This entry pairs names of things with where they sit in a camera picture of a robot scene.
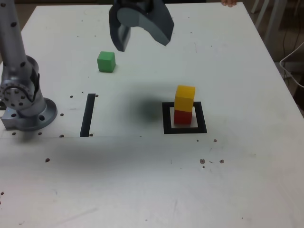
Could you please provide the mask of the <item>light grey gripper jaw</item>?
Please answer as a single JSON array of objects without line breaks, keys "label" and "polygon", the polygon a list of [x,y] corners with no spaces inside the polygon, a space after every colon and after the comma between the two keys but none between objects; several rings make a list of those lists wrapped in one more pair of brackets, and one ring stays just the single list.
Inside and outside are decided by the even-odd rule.
[{"label": "light grey gripper jaw", "polygon": [[117,19],[128,28],[140,27],[146,30],[164,46],[171,40],[174,22],[162,0],[123,0]]}]

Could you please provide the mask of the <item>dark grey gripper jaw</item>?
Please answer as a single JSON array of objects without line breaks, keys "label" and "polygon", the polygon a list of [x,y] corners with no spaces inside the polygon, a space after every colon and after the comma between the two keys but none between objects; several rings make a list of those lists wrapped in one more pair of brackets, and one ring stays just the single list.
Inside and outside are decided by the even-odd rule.
[{"label": "dark grey gripper jaw", "polygon": [[118,20],[119,8],[119,4],[114,4],[109,10],[110,36],[116,49],[124,52],[130,38],[131,29]]}]

